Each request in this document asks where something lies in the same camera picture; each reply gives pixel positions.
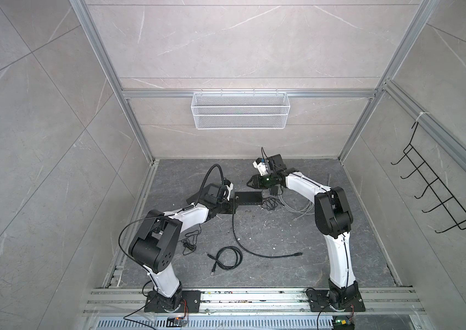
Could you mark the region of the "flat dark grey network switch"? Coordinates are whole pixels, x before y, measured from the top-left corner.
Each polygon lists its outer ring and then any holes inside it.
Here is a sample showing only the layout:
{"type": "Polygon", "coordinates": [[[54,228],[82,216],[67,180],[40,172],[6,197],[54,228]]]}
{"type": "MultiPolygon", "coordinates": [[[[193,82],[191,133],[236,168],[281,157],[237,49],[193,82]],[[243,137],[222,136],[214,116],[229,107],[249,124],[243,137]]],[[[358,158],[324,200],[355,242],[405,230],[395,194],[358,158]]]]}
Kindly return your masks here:
{"type": "Polygon", "coordinates": [[[195,193],[194,195],[191,195],[187,200],[186,202],[188,204],[194,204],[194,205],[197,205],[198,203],[200,203],[200,200],[201,198],[203,197],[203,193],[202,192],[197,192],[195,193]]]}

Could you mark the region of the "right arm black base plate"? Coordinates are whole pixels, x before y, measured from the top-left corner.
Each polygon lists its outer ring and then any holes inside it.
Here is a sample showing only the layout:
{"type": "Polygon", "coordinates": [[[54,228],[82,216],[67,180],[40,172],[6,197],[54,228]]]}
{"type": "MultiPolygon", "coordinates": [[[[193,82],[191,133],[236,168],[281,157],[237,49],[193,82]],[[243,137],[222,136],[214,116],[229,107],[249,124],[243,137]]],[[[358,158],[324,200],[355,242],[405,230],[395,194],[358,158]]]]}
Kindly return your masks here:
{"type": "Polygon", "coordinates": [[[365,312],[366,307],[359,291],[340,293],[337,290],[305,290],[312,312],[365,312]]]}

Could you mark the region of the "aluminium mounting rail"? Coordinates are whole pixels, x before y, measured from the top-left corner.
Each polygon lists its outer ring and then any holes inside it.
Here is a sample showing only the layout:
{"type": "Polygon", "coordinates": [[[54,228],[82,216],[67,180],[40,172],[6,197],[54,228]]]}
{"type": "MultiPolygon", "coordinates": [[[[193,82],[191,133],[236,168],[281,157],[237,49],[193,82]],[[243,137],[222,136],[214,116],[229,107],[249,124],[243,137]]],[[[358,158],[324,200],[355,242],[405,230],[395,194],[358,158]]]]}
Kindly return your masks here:
{"type": "MultiPolygon", "coordinates": [[[[192,315],[300,315],[322,314],[425,315],[414,289],[409,287],[361,288],[345,308],[331,307],[328,291],[307,288],[193,288],[182,293],[192,315]]],[[[152,303],[140,289],[92,290],[82,307],[83,315],[116,316],[146,305],[147,311],[164,309],[160,299],[152,303]]]]}

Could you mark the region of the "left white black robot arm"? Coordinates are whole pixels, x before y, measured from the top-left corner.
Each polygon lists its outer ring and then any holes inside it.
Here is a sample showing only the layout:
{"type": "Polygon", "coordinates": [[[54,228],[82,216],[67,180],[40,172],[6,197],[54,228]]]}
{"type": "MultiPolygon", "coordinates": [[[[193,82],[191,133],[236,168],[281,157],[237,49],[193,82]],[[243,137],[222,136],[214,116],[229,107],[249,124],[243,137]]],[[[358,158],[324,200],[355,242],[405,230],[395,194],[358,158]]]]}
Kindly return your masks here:
{"type": "Polygon", "coordinates": [[[158,298],[179,305],[182,283],[171,265],[182,232],[210,221],[217,214],[231,213],[233,183],[219,164],[212,165],[196,198],[179,210],[151,210],[139,219],[140,227],[124,253],[147,271],[158,298]]]}

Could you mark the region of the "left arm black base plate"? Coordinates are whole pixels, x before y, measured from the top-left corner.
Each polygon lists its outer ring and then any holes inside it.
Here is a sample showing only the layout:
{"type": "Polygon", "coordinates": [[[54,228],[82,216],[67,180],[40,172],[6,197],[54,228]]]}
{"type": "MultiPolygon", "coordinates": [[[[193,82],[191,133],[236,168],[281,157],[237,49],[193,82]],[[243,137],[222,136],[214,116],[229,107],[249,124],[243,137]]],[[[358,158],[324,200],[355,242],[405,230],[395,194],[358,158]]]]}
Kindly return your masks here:
{"type": "Polygon", "coordinates": [[[156,291],[147,294],[145,312],[189,312],[197,313],[201,304],[201,291],[182,290],[177,291],[171,298],[166,298],[156,291]]]}

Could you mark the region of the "black power adapter with cable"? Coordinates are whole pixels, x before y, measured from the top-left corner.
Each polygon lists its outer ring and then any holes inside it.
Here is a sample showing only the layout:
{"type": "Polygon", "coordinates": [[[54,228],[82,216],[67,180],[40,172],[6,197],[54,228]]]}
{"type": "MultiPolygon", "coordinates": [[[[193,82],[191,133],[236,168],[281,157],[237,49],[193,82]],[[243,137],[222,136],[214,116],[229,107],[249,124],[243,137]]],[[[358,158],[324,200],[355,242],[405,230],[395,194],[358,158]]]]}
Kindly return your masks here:
{"type": "Polygon", "coordinates": [[[273,186],[270,188],[270,196],[264,197],[262,200],[261,207],[267,211],[273,211],[281,206],[284,206],[284,203],[281,202],[281,186],[273,186]]]}

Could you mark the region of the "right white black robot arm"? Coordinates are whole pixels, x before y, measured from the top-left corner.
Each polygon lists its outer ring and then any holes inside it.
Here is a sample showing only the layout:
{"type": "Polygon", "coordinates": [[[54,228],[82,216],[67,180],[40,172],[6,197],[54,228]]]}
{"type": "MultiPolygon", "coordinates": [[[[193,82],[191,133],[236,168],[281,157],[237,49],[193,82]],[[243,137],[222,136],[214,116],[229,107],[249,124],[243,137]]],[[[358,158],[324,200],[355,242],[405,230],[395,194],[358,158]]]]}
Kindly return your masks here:
{"type": "Polygon", "coordinates": [[[253,166],[259,172],[250,180],[253,188],[281,186],[299,193],[314,205],[315,225],[324,235],[329,252],[329,301],[335,310],[347,308],[357,298],[359,286],[351,261],[353,215],[343,188],[325,186],[296,169],[287,168],[279,154],[258,158],[253,166]]]}

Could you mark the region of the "ribbed black network switch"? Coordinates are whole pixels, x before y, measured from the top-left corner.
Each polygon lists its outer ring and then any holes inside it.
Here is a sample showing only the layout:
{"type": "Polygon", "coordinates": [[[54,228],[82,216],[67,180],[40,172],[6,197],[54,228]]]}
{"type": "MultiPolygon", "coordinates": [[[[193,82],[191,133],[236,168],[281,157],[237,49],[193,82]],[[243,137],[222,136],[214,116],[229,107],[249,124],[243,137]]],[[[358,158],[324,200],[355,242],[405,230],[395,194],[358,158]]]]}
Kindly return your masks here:
{"type": "Polygon", "coordinates": [[[234,202],[237,206],[260,206],[263,203],[263,195],[260,191],[236,192],[234,202]]]}

